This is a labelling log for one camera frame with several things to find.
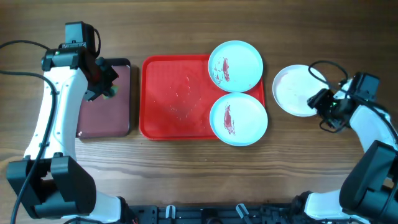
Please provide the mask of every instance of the dark red tray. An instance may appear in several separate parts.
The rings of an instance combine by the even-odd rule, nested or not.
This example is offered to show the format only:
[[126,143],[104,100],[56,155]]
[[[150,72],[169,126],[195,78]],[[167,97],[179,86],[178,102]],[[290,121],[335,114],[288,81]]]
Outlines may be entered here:
[[[210,55],[155,55],[142,65],[139,128],[151,140],[217,139],[209,114],[228,92],[211,80]],[[262,79],[245,92],[266,105]]]

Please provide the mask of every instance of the small white dish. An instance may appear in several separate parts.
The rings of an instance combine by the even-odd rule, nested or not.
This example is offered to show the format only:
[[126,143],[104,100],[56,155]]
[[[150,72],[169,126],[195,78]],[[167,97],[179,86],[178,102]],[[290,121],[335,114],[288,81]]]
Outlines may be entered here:
[[266,132],[268,116],[264,106],[244,93],[230,93],[214,103],[210,126],[216,136],[232,146],[248,146]]
[[[311,71],[325,80],[316,69],[311,68]],[[329,89],[328,85],[311,76],[308,65],[291,65],[282,69],[274,78],[272,94],[284,111],[294,116],[306,117],[316,115],[317,110],[311,109],[307,100],[322,88]]]
[[208,71],[213,82],[224,91],[242,93],[253,88],[262,76],[260,53],[250,44],[232,40],[211,53]]

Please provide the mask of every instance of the red food residue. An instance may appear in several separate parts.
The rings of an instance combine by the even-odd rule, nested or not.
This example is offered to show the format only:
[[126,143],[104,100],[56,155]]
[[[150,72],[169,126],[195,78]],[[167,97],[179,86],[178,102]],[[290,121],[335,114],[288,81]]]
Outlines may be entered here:
[[228,58],[224,58],[224,64],[223,64],[223,72],[224,72],[224,78],[227,82],[229,82],[229,73],[228,73]]
[[227,129],[229,134],[234,134],[235,135],[235,127],[234,127],[234,121],[231,118],[231,110],[230,110],[230,105],[225,106],[225,114],[224,114],[224,127]]
[[218,82],[218,84],[221,83],[221,81],[223,81],[223,77],[225,79],[225,81],[229,82],[229,73],[228,73],[228,69],[229,69],[229,65],[228,65],[228,58],[223,58],[224,62],[223,62],[223,68],[217,68],[217,66],[220,65],[220,60],[217,63],[217,66],[214,68],[214,71],[216,72],[216,80]]

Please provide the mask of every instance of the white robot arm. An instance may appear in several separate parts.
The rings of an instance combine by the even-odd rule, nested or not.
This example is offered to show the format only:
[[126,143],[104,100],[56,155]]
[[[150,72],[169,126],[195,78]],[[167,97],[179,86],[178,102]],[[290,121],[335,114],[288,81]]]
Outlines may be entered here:
[[[357,73],[354,81],[350,80],[343,89],[351,90],[353,94],[363,92],[366,94],[365,99],[374,99],[378,85],[378,79],[375,80],[376,77],[372,75]],[[383,186],[384,179],[392,178],[391,173],[396,172],[390,167],[395,166],[398,155],[396,152],[398,149],[397,132],[392,128],[389,115],[383,110],[376,109],[381,116],[385,117],[384,121],[368,106],[357,104],[355,100],[344,96],[342,92],[331,97],[330,90],[321,90],[318,95],[309,99],[308,104],[318,109],[318,114],[328,120],[330,127],[335,128],[336,124],[345,123],[345,126],[352,128],[359,137],[365,156],[350,173],[341,190],[309,194],[304,213],[315,220],[353,219],[362,223],[369,223],[370,220],[383,220],[383,223],[396,222],[398,219],[395,212],[397,201],[393,200],[392,203],[387,204],[389,194],[395,192]],[[380,193],[373,198],[375,200],[373,208],[364,205],[366,202],[363,199],[370,198],[367,191]],[[356,194],[362,201],[354,199]],[[360,206],[365,206],[366,209],[359,209]]]
[[[65,26],[65,44],[48,50],[42,60],[44,77],[56,88],[53,123],[41,158],[37,158],[50,108],[51,88],[44,85],[44,97],[33,138],[24,160],[11,162],[7,179],[18,194],[33,161],[40,162],[24,192],[22,204],[32,218],[84,216],[101,223],[134,223],[134,214],[123,198],[96,190],[93,178],[76,162],[75,138],[82,99],[109,95],[118,74],[103,58],[96,59],[94,28],[83,22]],[[51,172],[52,180],[42,178]]]

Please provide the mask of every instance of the wooden table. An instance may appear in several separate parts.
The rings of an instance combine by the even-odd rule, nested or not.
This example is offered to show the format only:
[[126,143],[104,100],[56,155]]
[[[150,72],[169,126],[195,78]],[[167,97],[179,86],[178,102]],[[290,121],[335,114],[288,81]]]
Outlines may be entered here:
[[[78,162],[99,190],[130,205],[288,202],[306,190],[341,187],[363,155],[355,133],[329,134],[320,118],[287,114],[272,96],[277,72],[325,59],[353,75],[381,78],[378,102],[398,117],[398,5],[393,1],[2,0],[0,43],[27,39],[56,48],[64,23],[84,21],[101,34],[101,56],[126,57],[141,67],[156,54],[208,54],[227,40],[243,40],[266,62],[269,126],[248,147],[221,141],[148,141],[135,126],[125,138],[76,140]],[[0,50],[0,69],[42,73],[44,51],[26,44]],[[335,83],[337,69],[319,67]],[[37,122],[43,83],[0,75],[0,223],[9,223],[15,193],[8,162],[22,158]],[[31,220],[23,207],[18,223]]]

